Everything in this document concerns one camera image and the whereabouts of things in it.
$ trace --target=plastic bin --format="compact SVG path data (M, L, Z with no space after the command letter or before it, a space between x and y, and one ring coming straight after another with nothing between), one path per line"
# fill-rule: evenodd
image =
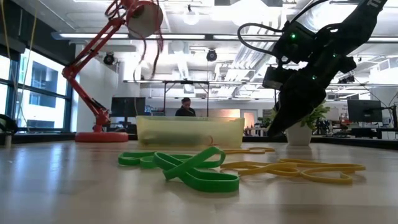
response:
M244 118L137 116L136 121L138 141L144 147L242 145Z

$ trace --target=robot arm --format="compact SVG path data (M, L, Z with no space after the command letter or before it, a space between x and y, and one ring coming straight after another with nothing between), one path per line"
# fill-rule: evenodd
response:
M326 87L339 71L346 73L356 68L353 58L347 55L369 40L386 2L362 0L343 22L327 25L316 34L298 22L286 25L273 55L308 63L300 70L287 70L281 65L267 69L263 87L280 90L269 136L299 122L321 104Z

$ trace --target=person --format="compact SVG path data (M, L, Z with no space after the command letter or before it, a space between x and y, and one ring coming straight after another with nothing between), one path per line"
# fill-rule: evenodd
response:
M176 116L197 116L195 110L191 108L191 99L185 97L181 100L181 108L175 112Z

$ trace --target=lamp arm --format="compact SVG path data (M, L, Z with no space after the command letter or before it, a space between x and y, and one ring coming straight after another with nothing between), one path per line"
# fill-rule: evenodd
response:
M76 76L125 23L126 21L122 17L110 19L97 36L80 52L76 59L62 70L63 77L68 80L72 88L79 94L91 112L93 112L95 116L94 132L102 132L102 125L110 123L109 110L87 94L83 87L76 81Z

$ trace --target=table surface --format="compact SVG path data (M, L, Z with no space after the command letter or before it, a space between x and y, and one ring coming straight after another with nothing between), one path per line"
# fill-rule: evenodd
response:
M139 148L134 141L17 145L0 149L0 223L398 223L398 152L329 144L243 144L253 146L276 152L228 155L226 162L294 158L367 169L350 186L264 174L241 178L238 193L209 194L179 181L166 182L158 169L119 167L119 153Z

